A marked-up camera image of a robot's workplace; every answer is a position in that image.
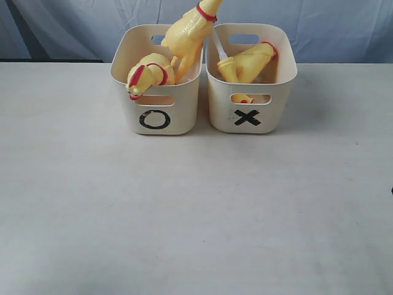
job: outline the letter x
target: letter x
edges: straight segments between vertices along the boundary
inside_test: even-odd
[[[260,121],[258,121],[256,118],[254,118],[255,115],[259,114],[259,112],[256,110],[253,110],[253,111],[249,112],[248,114],[237,110],[235,112],[235,114],[241,117],[239,120],[237,120],[235,122],[236,126],[239,126],[245,122],[250,122],[254,126],[258,126],[260,124]]]

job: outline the white table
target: white table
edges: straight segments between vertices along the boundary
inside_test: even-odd
[[[0,64],[0,294],[393,294],[393,65],[299,65],[279,128],[128,129],[110,65]]]

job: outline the white plastic bin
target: white plastic bin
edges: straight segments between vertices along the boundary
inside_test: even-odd
[[[219,55],[208,39],[206,64],[210,120],[212,125],[227,133],[268,133],[279,124],[295,77],[297,66],[289,39],[283,30],[259,23],[226,23],[215,27],[227,55],[236,55],[253,44],[232,44],[231,35],[257,35],[259,42],[268,41],[278,51],[278,58],[270,61],[252,84],[225,82],[217,68]],[[247,94],[254,103],[232,102],[232,95]]]
[[[114,95],[120,98],[126,121],[135,133],[180,135],[190,131],[197,119],[203,51],[179,85],[153,86],[136,101],[130,99],[125,88],[129,71],[142,57],[157,52],[169,61],[172,59],[167,48],[153,43],[153,37],[165,35],[169,27],[170,25],[149,24],[129,29],[112,62]]]

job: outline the rubber chicken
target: rubber chicken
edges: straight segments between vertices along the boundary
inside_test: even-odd
[[[174,55],[171,65],[181,60],[175,76],[178,84],[193,65],[202,50],[204,39],[210,35],[213,23],[223,0],[202,0],[196,7],[170,26],[161,45],[169,48]]]
[[[269,42],[261,42],[233,57],[217,63],[218,70],[226,82],[252,83],[266,65],[277,56],[277,51]],[[234,94],[234,103],[253,103],[246,94]]]
[[[159,53],[146,55],[131,68],[126,89],[130,98],[137,100],[153,85],[174,85],[174,69],[169,60]]]

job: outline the fabric backdrop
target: fabric backdrop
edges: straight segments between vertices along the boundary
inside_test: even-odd
[[[197,0],[0,0],[0,58],[111,62],[126,30]],[[393,62],[393,0],[224,0],[219,23],[268,23],[299,63]]]

